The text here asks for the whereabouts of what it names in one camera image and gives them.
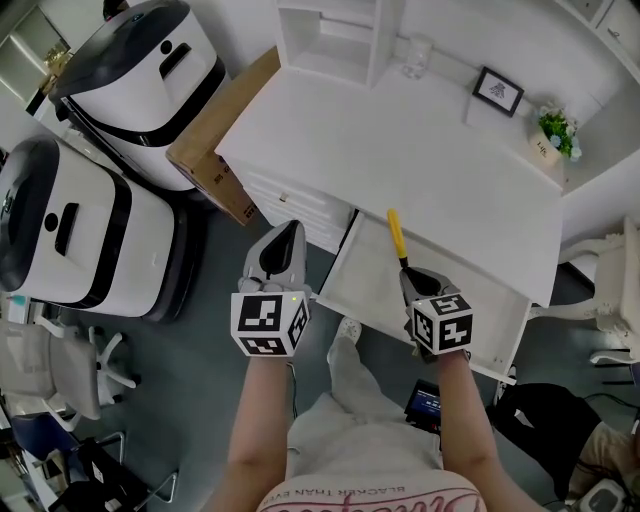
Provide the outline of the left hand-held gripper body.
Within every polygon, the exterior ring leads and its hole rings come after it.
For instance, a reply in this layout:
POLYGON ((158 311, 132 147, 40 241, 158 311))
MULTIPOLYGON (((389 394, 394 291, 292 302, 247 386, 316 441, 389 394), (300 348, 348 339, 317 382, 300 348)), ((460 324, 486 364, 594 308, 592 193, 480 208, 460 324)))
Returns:
POLYGON ((231 295, 231 336, 247 357, 293 357, 308 327, 312 290, 241 278, 231 295))

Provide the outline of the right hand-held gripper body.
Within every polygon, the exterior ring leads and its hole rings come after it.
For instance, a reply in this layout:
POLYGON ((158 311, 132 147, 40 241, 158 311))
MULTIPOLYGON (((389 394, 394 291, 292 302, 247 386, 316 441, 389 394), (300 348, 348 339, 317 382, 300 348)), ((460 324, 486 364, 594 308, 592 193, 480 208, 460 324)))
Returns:
POLYGON ((460 293, 413 301, 409 305, 410 336, 431 354, 471 345, 473 310, 460 293))

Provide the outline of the white desk drawer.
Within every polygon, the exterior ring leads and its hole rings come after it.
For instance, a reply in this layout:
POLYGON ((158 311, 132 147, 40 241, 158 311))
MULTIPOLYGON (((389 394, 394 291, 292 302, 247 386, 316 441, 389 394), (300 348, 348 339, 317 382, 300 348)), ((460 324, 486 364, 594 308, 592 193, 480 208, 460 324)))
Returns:
MULTIPOLYGON (((450 278, 474 311, 471 369, 509 385, 508 374, 524 332, 531 302, 430 243, 407 235, 409 263, 450 278)), ((319 304, 388 336, 411 344, 404 325, 400 265, 388 224, 355 215, 317 295, 319 304)))

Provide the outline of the yellow marker pen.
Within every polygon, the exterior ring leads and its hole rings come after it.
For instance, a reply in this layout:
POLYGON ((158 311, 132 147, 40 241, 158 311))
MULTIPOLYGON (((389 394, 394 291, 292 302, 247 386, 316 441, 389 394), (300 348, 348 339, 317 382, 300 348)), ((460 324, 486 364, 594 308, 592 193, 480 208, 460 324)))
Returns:
POLYGON ((406 269, 409 267, 408 254, 399 215, 395 209, 387 211, 387 221, 400 266, 402 269, 406 269))

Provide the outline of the person's right forearm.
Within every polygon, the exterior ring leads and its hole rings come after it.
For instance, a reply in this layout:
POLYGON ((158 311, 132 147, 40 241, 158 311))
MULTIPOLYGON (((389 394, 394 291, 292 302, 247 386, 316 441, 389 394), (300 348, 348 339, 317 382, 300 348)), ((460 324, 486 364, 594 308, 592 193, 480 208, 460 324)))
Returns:
POLYGON ((494 434, 463 350, 437 359, 444 468, 478 486, 498 461, 494 434))

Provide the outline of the person's left forearm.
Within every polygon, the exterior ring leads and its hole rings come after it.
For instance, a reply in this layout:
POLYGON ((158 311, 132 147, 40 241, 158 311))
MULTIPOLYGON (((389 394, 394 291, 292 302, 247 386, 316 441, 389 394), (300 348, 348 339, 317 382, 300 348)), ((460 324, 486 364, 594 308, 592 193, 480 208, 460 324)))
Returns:
POLYGON ((287 463, 288 361, 252 358, 232 430, 228 469, 232 483, 260 501, 285 477, 287 463))

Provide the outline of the person's white shoe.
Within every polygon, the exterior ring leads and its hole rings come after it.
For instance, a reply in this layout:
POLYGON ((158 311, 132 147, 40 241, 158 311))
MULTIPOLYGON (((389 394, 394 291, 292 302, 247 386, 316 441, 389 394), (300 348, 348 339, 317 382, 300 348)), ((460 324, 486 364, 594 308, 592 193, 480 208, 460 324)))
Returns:
POLYGON ((362 325, 359 321, 343 317, 336 331, 336 339, 346 339, 356 345, 361 337, 362 325))

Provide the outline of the black tablet screen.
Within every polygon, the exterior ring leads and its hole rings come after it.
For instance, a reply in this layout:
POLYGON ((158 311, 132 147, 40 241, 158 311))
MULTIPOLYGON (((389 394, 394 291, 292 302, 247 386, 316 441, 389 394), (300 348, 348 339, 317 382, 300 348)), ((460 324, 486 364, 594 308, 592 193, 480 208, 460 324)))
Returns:
POLYGON ((441 434, 441 399, 439 388, 417 380, 405 408, 405 420, 414 428, 431 434, 441 434))

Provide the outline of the person's light grey trousers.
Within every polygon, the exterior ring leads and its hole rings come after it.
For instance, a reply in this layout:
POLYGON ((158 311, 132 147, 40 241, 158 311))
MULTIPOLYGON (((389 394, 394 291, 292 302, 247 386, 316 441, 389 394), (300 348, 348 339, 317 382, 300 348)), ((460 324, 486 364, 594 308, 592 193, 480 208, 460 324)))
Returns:
POLYGON ((443 468, 439 438, 410 426, 345 335, 327 354, 331 390, 288 433, 287 476, 396 475, 443 468))

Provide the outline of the brown cardboard box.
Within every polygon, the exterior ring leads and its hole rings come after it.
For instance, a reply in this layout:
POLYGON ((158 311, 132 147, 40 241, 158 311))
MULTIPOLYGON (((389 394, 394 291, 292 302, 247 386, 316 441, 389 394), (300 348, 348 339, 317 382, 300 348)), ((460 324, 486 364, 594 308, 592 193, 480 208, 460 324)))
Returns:
POLYGON ((167 159, 209 202, 243 226, 256 206, 218 146, 279 68, 277 51, 264 53, 217 91, 166 151, 167 159))

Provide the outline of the black bag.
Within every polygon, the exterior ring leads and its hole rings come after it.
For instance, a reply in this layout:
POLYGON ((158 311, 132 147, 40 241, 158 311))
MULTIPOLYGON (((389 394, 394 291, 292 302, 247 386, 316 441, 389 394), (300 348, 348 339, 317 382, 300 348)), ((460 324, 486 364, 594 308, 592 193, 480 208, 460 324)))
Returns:
POLYGON ((551 476, 556 496, 566 498, 582 449, 601 422, 595 410, 565 387, 527 383, 508 387, 487 415, 551 476))

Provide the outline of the white desk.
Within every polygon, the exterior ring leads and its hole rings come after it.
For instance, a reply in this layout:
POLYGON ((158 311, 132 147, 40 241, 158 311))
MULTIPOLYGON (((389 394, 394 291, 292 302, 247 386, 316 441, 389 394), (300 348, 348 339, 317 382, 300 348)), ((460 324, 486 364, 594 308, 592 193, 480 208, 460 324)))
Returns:
POLYGON ((366 90, 278 71, 218 146, 253 170, 384 217, 524 295, 550 301, 562 231, 560 188, 465 124, 468 95, 441 77, 389 69, 366 90))

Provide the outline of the white ornate vanity table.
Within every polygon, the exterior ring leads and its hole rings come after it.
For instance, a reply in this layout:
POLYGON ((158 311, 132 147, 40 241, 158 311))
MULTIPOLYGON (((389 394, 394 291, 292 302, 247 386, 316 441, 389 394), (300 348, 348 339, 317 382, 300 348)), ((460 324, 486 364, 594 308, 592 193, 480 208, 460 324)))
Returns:
POLYGON ((592 364, 601 360, 640 363, 640 229, 625 217, 621 234, 580 241, 562 250, 559 262, 568 263, 585 254, 597 257, 593 297, 574 304, 533 307, 529 318, 594 319, 600 331, 617 337, 627 350, 594 352, 592 364))

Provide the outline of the white and black robot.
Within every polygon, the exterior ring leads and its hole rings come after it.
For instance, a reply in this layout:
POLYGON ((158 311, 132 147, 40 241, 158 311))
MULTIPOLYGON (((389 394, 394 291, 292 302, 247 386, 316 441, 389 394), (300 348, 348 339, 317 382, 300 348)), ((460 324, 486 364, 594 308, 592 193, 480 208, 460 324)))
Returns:
POLYGON ((170 322, 206 231, 168 201, 51 136, 0 169, 0 290, 75 310, 170 322))
POLYGON ((150 184, 193 189, 168 148, 229 82, 190 5, 148 0, 107 21, 73 55, 49 98, 58 115, 150 184))

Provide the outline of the person's white printed shirt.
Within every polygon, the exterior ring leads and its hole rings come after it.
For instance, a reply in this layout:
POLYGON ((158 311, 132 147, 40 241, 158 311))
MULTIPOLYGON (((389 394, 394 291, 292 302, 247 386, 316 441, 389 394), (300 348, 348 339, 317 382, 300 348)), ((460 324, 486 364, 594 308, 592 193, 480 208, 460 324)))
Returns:
POLYGON ((275 487, 256 512, 487 512, 476 487, 443 470, 305 475, 275 487))

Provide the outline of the small potted plant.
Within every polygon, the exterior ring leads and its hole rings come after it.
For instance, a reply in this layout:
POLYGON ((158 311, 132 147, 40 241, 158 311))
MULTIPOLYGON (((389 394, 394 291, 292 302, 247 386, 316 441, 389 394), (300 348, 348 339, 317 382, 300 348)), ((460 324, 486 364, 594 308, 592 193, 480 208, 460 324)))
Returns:
POLYGON ((577 131, 577 121, 560 106, 550 103, 535 111, 529 144, 543 169, 554 167, 562 159, 570 162, 581 159, 577 131))

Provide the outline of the grey office chair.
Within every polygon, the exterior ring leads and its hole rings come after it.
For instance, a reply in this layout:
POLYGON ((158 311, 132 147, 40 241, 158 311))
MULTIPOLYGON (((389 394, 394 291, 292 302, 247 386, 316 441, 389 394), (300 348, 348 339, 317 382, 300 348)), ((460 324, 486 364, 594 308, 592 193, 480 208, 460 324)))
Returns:
POLYGON ((77 326, 42 316, 30 324, 0 319, 0 390, 39 400, 67 432, 83 418, 98 420, 102 402, 120 401, 109 380, 129 389, 141 383, 138 375, 124 376, 109 365, 124 335, 115 334, 99 349, 102 334, 101 328, 90 326, 83 335, 77 326))

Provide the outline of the white and grey device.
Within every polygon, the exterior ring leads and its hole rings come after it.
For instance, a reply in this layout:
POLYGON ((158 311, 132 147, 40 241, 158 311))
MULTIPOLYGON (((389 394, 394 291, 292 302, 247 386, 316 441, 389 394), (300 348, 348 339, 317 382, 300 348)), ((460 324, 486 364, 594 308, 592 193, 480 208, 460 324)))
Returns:
POLYGON ((625 490, 615 481, 603 479, 587 492, 578 504, 579 512, 623 512, 625 490))

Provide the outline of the clear glass jar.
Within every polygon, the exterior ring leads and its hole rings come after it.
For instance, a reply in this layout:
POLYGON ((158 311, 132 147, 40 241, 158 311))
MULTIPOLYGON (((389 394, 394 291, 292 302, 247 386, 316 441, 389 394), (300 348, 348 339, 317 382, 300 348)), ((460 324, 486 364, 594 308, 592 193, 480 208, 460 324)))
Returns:
POLYGON ((408 40, 406 60, 401 68, 403 75, 412 80, 421 79, 427 71, 432 41, 422 34, 414 34, 408 40))

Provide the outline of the black picture frame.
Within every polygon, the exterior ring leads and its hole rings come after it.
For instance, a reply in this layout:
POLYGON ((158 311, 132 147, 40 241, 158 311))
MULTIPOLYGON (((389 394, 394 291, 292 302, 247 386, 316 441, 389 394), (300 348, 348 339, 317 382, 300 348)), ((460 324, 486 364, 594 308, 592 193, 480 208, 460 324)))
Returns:
POLYGON ((523 98, 524 90, 496 71, 483 66, 472 96, 512 118, 523 98))

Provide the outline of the black metal-frame chair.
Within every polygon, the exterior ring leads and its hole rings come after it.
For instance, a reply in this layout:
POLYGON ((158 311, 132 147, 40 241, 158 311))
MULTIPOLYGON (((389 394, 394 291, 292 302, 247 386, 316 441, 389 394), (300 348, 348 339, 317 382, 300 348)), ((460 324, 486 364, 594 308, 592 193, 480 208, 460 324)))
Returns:
POLYGON ((178 473, 151 488, 124 465, 126 435, 115 432, 102 440, 77 439, 49 414, 16 416, 10 420, 18 446, 39 462, 62 457, 66 488, 47 512, 146 512, 157 499, 173 502, 178 473))

